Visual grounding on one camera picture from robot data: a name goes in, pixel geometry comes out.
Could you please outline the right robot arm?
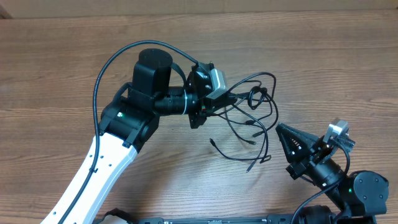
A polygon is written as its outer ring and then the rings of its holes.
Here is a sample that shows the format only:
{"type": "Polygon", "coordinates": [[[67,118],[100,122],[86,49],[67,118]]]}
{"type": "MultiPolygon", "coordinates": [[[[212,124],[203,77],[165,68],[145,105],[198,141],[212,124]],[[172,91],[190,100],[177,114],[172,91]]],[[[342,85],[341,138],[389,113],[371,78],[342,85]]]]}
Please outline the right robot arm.
{"type": "Polygon", "coordinates": [[[321,137],[283,123],[275,130],[291,178],[320,189],[296,209],[291,223],[375,223],[387,212],[388,180],[370,170],[348,172],[355,142],[347,121],[334,120],[321,137]]]}

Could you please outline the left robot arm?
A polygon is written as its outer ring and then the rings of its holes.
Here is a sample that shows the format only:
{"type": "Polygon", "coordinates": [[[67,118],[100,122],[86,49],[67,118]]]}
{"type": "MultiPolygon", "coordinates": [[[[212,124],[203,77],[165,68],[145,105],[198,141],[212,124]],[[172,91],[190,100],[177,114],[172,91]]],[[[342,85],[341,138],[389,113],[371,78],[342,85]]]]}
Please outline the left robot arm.
{"type": "Polygon", "coordinates": [[[114,183],[159,126],[161,116],[188,115],[191,128],[228,104],[225,74],[196,63],[186,76],[160,49],[139,54],[131,82],[101,113],[99,137],[44,223],[92,223],[114,183]]]}

